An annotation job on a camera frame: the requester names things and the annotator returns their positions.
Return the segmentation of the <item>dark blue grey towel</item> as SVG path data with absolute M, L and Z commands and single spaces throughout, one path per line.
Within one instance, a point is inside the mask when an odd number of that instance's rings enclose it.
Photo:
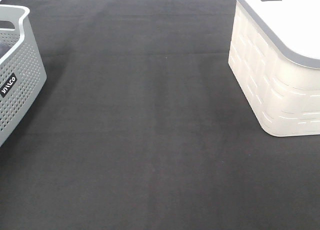
M 10 50 L 10 48 L 11 47 L 8 44 L 0 42 L 0 58 L 2 58 Z

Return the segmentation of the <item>black table cloth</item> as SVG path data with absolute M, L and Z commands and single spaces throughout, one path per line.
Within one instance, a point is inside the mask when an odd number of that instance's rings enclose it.
M 319 229 L 320 138 L 261 129 L 235 0 L 3 3 L 47 80 L 0 149 L 1 229 Z

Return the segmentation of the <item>cream plastic basket grey rim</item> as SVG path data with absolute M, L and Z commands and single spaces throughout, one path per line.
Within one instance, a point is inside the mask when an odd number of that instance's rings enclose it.
M 262 129 L 320 132 L 320 0 L 236 0 L 228 64 Z

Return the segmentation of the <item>grey perforated plastic basket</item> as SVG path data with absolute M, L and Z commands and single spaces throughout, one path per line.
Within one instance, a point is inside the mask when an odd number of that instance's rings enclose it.
M 23 119 L 47 80 L 28 18 L 29 8 L 1 5 L 0 42 L 9 50 L 0 58 L 0 142 L 4 143 Z

